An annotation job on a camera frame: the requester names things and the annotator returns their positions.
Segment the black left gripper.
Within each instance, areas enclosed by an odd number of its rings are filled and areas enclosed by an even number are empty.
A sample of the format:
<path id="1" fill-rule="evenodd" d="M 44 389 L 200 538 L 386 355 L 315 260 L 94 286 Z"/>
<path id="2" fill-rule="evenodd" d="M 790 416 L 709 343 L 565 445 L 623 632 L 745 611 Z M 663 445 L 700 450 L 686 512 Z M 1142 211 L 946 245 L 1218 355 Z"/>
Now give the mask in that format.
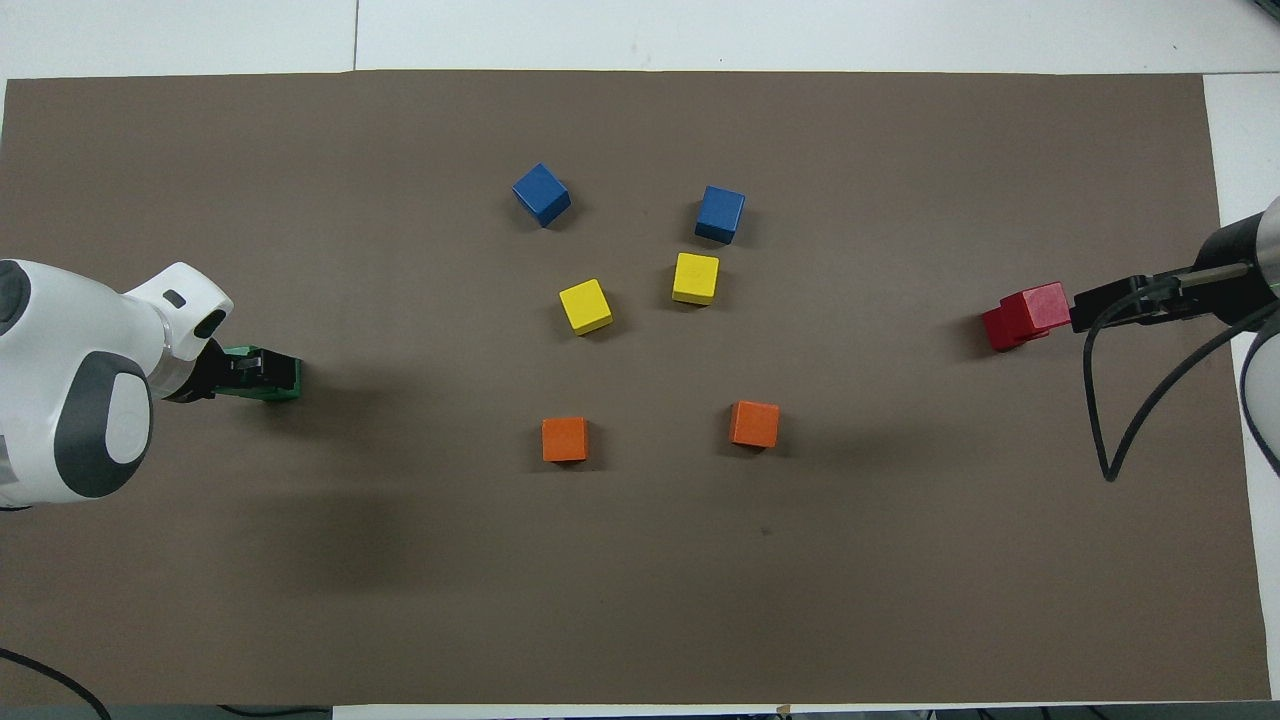
<path id="1" fill-rule="evenodd" d="M 229 354 L 209 340 L 195 359 L 186 379 L 165 400 L 192 404 L 214 398 L 233 386 L 242 391 L 296 391 L 300 360 L 269 348 L 234 348 Z"/>

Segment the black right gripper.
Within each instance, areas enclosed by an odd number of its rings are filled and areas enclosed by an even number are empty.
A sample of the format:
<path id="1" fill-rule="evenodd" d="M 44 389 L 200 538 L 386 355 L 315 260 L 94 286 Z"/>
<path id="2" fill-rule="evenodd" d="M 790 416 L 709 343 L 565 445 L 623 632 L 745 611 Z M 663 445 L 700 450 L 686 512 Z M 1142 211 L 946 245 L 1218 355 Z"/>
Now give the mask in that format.
<path id="1" fill-rule="evenodd" d="M 1170 278 L 1178 281 L 1178 288 L 1156 302 L 1153 316 L 1147 299 L 1117 305 L 1120 299 L 1147 287 L 1151 278 L 1121 278 L 1076 293 L 1070 309 L 1071 331 L 1084 334 L 1203 315 L 1225 325 L 1244 320 L 1274 301 L 1274 214 L 1261 211 L 1215 231 L 1189 266 L 1155 275 L 1157 281 Z"/>

